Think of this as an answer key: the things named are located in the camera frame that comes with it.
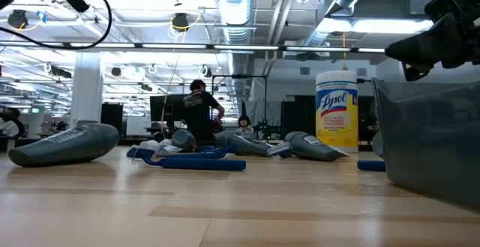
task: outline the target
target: person sitting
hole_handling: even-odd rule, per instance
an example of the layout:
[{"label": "person sitting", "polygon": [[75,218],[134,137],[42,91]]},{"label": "person sitting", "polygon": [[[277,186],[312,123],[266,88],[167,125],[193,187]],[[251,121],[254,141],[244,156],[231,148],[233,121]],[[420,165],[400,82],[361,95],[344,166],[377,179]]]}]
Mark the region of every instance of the person sitting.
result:
[{"label": "person sitting", "polygon": [[210,107],[218,110],[218,119],[224,116],[225,109],[205,89],[206,84],[202,80],[194,80],[190,84],[191,93],[183,99],[183,117],[187,130],[198,142],[215,143],[211,129]]},{"label": "person sitting", "polygon": [[250,126],[250,118],[248,116],[240,116],[238,118],[238,129],[235,130],[235,133],[244,137],[251,139],[255,138],[254,129]]},{"label": "person sitting", "polygon": [[0,119],[0,131],[2,136],[14,137],[23,134],[15,122],[19,122],[20,111],[17,108],[6,108]]}]

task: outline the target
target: man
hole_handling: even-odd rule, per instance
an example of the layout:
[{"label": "man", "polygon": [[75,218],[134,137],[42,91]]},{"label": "man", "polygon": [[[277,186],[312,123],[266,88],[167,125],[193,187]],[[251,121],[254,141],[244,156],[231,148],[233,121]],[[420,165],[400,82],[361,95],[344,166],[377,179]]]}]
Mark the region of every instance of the man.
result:
[{"label": "man", "polygon": [[219,105],[210,93],[205,91],[206,84],[202,80],[194,80],[190,84],[191,93],[183,99],[184,119],[187,129],[197,141],[215,141],[211,130],[210,107],[218,110],[218,118],[224,116],[225,109]]},{"label": "man", "polygon": [[18,121],[20,111],[17,108],[6,108],[4,116],[0,119],[0,131],[3,136],[16,136],[20,133],[14,121]]}]

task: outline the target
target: ceiling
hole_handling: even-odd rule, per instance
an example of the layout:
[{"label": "ceiling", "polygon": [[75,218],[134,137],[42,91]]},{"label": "ceiling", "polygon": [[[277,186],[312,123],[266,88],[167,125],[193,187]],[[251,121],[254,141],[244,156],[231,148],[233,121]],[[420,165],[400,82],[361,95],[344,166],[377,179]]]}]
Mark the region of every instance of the ceiling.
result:
[{"label": "ceiling", "polygon": [[[84,14],[78,14],[72,10],[65,0],[16,0],[12,5],[0,11],[0,26],[8,28],[8,15],[13,10],[27,11],[29,26],[28,31],[21,32],[30,38],[44,42],[94,42],[105,31],[107,26],[107,10],[102,0],[85,0],[91,8]],[[275,2],[278,0],[254,0],[253,21],[250,25],[254,30],[252,44],[265,44],[269,28],[274,15]],[[222,24],[221,13],[218,9],[218,0],[108,0],[112,8],[113,27],[105,40],[107,43],[186,43],[186,44],[221,44],[225,42],[224,32],[218,28]],[[301,4],[296,0],[288,12],[287,25],[281,32],[280,42],[300,41],[306,38],[316,27],[316,18],[319,0],[308,0]],[[383,16],[383,11],[376,10],[378,17]],[[38,12],[46,17],[45,23],[39,23]],[[193,24],[185,33],[172,30],[170,20],[175,13],[186,13],[190,24]],[[368,32],[345,32],[344,35],[329,35],[327,42],[331,46],[348,47],[375,47],[385,48],[389,44],[399,41],[408,34],[368,33]],[[21,41],[21,39],[1,32],[0,41]],[[59,68],[65,69],[74,75],[76,53],[65,50],[44,50],[22,47],[0,47],[0,62],[2,65],[1,77],[3,105],[31,104],[30,98],[12,98],[15,95],[39,95],[48,96],[56,94],[58,101],[67,103],[63,109],[47,109],[49,113],[68,113],[68,103],[71,99],[70,81],[64,83],[8,83],[5,80],[57,80],[45,70],[47,62]],[[148,113],[148,99],[134,100],[133,94],[181,94],[188,92],[188,84],[194,79],[204,78],[201,74],[205,66],[214,74],[230,74],[229,56],[226,53],[156,53],[156,52],[122,52],[103,51],[102,61],[106,66],[106,85],[104,86],[105,101],[120,101],[132,109],[126,110],[129,114]],[[255,55],[253,72],[261,74],[265,61],[263,54]],[[272,68],[272,80],[314,80],[315,72],[310,76],[300,76],[299,68],[304,65],[325,65],[341,68],[342,64],[336,63],[343,60],[343,54],[331,54],[322,57],[319,62],[300,63],[296,60],[284,60],[277,56],[277,62]],[[360,64],[374,66],[385,59],[383,55],[365,54],[348,55],[350,65]],[[125,71],[125,74],[141,73],[142,77],[135,75],[123,75],[114,77],[112,68],[133,69]],[[170,79],[175,84],[168,87]],[[140,86],[115,85],[117,82],[125,82],[141,79],[144,82],[165,83],[165,86],[152,85],[152,92],[144,92]],[[232,89],[229,80],[223,81],[218,90],[217,97],[222,96],[228,112],[235,116],[238,108],[235,102],[230,100]]]}]

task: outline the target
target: wooden table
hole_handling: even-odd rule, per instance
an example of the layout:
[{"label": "wooden table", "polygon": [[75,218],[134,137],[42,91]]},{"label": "wooden table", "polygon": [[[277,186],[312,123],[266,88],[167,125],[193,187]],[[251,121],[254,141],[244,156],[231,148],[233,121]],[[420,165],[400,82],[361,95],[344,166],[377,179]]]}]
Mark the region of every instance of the wooden table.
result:
[{"label": "wooden table", "polygon": [[1,245],[480,246],[477,213],[360,172],[358,156],[231,157],[247,170],[223,172],[132,163],[126,150],[28,169],[2,155]]}]

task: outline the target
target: ventilation duct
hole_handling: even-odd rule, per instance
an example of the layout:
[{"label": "ventilation duct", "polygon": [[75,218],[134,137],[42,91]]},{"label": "ventilation duct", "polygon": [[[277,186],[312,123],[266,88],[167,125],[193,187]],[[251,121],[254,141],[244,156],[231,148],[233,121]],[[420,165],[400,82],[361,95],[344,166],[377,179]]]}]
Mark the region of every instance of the ventilation duct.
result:
[{"label": "ventilation duct", "polygon": [[[319,25],[317,28],[311,32],[311,34],[306,38],[302,46],[315,47],[323,44],[325,39],[329,36],[330,32],[320,31],[320,24],[322,23],[323,18],[327,15],[332,16],[352,16],[353,15],[353,5],[358,0],[320,0],[317,13],[319,14]],[[297,56],[298,60],[304,61],[308,59],[312,53],[304,53]]]},{"label": "ventilation duct", "polygon": [[[244,26],[251,21],[253,0],[219,0],[218,7],[224,25]],[[250,29],[242,28],[224,29],[223,34],[227,44],[249,44],[252,37],[252,31]],[[232,53],[229,55],[230,74],[251,75],[253,69],[248,68],[249,59],[250,56],[244,53]],[[244,94],[244,80],[233,80],[232,85],[235,95]]]}]

